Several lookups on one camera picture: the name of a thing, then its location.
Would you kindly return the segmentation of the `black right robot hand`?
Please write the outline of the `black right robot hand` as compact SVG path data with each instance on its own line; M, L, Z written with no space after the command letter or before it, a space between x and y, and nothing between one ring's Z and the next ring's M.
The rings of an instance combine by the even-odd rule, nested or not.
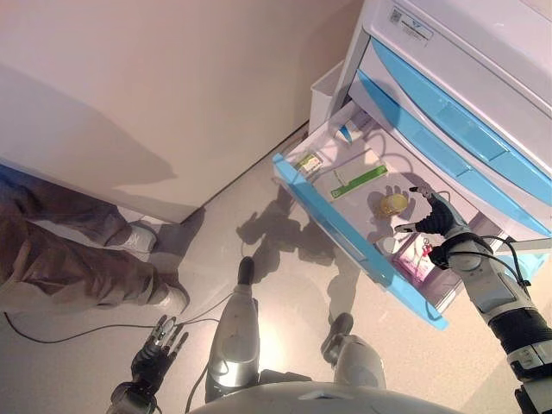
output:
M470 233L471 229L455 207L437 192L427 186L414 186L410 192L421 194L429 203L431 212L416 223L397 226L397 233L422 233L441 235L446 240L454 236Z

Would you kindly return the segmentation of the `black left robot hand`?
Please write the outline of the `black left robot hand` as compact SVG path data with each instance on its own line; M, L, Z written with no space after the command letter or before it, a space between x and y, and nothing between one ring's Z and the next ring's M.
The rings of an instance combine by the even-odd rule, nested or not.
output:
M184 324L164 315L131 363L132 382L148 394L155 394L188 339Z

